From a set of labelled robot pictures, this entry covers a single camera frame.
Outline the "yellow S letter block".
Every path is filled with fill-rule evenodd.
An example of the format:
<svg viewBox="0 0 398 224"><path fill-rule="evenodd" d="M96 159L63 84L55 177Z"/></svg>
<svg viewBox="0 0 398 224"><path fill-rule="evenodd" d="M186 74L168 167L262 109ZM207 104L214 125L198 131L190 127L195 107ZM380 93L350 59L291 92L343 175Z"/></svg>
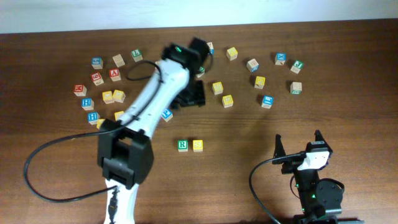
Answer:
<svg viewBox="0 0 398 224"><path fill-rule="evenodd" d="M223 92L223 85L221 82L215 82L212 84L212 90L215 95L222 94Z"/></svg>

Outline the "green R letter block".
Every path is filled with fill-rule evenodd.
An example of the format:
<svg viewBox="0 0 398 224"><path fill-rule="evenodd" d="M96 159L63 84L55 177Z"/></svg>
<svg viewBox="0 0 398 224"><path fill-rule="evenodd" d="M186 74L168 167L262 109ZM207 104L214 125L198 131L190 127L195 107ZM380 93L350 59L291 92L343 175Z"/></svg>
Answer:
<svg viewBox="0 0 398 224"><path fill-rule="evenodd" d="M177 141L177 149L178 152L187 152L188 151L188 141L186 139L181 139Z"/></svg>

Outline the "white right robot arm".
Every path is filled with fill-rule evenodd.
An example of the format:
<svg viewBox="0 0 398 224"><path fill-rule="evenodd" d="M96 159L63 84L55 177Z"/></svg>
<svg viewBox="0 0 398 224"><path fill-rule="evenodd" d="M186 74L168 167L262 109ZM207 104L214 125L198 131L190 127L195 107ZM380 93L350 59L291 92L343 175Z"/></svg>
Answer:
<svg viewBox="0 0 398 224"><path fill-rule="evenodd" d="M328 165L332 154L333 150L319 130L315 131L315 140L309 142L304 151L291 155L285 153L281 135L275 136L272 163L282 165L282 174L293 175L302 206L303 213L293 217L294 223L364 223L357 218L337 219L342 213L345 186L337 180L321 179L318 175Z"/></svg>

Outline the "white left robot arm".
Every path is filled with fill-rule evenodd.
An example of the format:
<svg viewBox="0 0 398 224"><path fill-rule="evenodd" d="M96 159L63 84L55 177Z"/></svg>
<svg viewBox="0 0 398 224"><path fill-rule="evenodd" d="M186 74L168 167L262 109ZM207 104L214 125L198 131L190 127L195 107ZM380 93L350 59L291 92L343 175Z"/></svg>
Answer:
<svg viewBox="0 0 398 224"><path fill-rule="evenodd" d="M97 164L108 188L105 223L134 223L137 191L154 163L151 139L160 117L168 108L205 105L204 85L195 75L212 57L198 38L187 48L170 44L133 104L101 125Z"/></svg>

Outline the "yellow top block far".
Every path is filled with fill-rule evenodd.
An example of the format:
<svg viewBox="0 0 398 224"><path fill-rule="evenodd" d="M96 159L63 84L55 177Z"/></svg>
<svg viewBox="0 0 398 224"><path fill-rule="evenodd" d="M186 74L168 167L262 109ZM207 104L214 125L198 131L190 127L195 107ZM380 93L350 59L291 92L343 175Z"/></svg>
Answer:
<svg viewBox="0 0 398 224"><path fill-rule="evenodd" d="M226 51L226 56L228 60L232 61L238 57L238 51L235 47L231 47Z"/></svg>

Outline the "green R side block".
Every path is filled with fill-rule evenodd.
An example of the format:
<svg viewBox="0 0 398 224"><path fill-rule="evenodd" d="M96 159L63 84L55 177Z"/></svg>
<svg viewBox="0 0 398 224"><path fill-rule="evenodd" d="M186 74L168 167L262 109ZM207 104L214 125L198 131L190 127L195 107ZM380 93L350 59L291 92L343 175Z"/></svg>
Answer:
<svg viewBox="0 0 398 224"><path fill-rule="evenodd" d="M302 92L302 83L301 82L292 82L290 85L290 93L292 95L299 95Z"/></svg>

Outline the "green L letter block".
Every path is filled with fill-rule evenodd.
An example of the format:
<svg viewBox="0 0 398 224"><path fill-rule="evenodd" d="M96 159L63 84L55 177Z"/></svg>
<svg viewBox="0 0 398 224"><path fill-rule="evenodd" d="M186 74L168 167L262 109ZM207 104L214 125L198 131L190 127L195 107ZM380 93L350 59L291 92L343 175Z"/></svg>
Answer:
<svg viewBox="0 0 398 224"><path fill-rule="evenodd" d="M135 49L131 52L132 58L135 62L139 62L143 59L142 52L139 49Z"/></svg>

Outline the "yellow umbrella picture block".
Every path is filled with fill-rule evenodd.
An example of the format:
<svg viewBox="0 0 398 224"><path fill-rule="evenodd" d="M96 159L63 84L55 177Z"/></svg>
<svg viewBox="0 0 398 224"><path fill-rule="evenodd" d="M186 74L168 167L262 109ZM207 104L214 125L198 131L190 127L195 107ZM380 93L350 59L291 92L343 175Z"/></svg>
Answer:
<svg viewBox="0 0 398 224"><path fill-rule="evenodd" d="M234 101L232 95L225 95L222 97L222 104L224 108L233 106L233 103Z"/></svg>

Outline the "yellow pencil picture block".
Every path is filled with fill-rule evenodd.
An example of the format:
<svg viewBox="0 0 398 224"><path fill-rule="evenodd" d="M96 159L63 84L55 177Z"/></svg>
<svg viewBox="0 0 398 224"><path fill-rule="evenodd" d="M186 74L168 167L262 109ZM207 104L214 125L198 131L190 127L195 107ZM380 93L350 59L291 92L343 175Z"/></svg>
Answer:
<svg viewBox="0 0 398 224"><path fill-rule="evenodd" d="M254 87L257 89L263 89L265 86L266 78L257 76L254 82Z"/></svg>

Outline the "green J letter block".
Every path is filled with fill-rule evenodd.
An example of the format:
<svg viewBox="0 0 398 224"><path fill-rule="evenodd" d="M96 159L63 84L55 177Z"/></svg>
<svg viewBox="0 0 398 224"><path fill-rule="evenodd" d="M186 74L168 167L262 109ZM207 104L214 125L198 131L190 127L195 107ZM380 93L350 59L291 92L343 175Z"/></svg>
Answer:
<svg viewBox="0 0 398 224"><path fill-rule="evenodd" d="M293 65L292 65L290 71L291 71L291 72L294 72L294 73L296 73L296 74L299 74L299 72L301 71L301 69L303 68L303 66L304 66L304 63L303 63L303 62L301 62L301 61L299 61L299 60L296 60L296 61L293 63Z"/></svg>

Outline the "yellow block right pair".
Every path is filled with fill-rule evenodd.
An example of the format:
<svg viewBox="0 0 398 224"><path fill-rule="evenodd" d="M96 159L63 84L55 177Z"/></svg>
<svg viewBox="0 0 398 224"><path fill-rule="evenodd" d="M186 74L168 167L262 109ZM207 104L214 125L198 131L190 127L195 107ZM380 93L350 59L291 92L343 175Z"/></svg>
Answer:
<svg viewBox="0 0 398 224"><path fill-rule="evenodd" d="M113 92L113 100L118 103L123 103L126 98L126 95L121 90L114 90Z"/></svg>

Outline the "yellow block left pair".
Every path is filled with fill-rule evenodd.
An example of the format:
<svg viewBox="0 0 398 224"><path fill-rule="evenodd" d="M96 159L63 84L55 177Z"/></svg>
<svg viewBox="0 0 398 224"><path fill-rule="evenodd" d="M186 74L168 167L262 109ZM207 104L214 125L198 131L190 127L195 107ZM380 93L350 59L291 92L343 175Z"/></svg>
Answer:
<svg viewBox="0 0 398 224"><path fill-rule="evenodd" d="M112 91L104 91L104 92L102 92L102 98L103 98L103 101L106 104L114 103L113 92Z"/></svg>

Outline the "blue S letter block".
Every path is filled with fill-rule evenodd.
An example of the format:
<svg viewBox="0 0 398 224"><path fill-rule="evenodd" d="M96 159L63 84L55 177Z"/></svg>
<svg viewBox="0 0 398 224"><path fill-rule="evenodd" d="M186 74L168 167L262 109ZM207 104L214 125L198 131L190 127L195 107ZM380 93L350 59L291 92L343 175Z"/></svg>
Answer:
<svg viewBox="0 0 398 224"><path fill-rule="evenodd" d="M94 69L96 69L96 70L103 69L103 60L102 60L102 58L101 57L93 57L91 59L91 66Z"/></svg>

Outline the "blue h block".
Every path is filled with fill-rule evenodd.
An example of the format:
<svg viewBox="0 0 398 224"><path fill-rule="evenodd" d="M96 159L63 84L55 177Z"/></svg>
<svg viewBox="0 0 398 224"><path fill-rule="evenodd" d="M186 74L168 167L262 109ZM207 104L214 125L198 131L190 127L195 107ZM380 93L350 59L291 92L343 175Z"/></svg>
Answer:
<svg viewBox="0 0 398 224"><path fill-rule="evenodd" d="M93 110L94 106L94 101L91 98L84 98L81 101L81 107L86 111Z"/></svg>
<svg viewBox="0 0 398 224"><path fill-rule="evenodd" d="M97 124L99 119L100 119L100 116L97 112L90 112L87 114L87 120L92 125Z"/></svg>

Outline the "red M letter block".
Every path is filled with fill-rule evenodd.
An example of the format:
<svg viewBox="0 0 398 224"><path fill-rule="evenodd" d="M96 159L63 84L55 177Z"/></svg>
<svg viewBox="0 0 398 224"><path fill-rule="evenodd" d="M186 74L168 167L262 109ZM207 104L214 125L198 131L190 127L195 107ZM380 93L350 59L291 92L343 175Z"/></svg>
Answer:
<svg viewBox="0 0 398 224"><path fill-rule="evenodd" d="M87 89L84 85L75 85L73 92L76 94L76 96L86 96Z"/></svg>

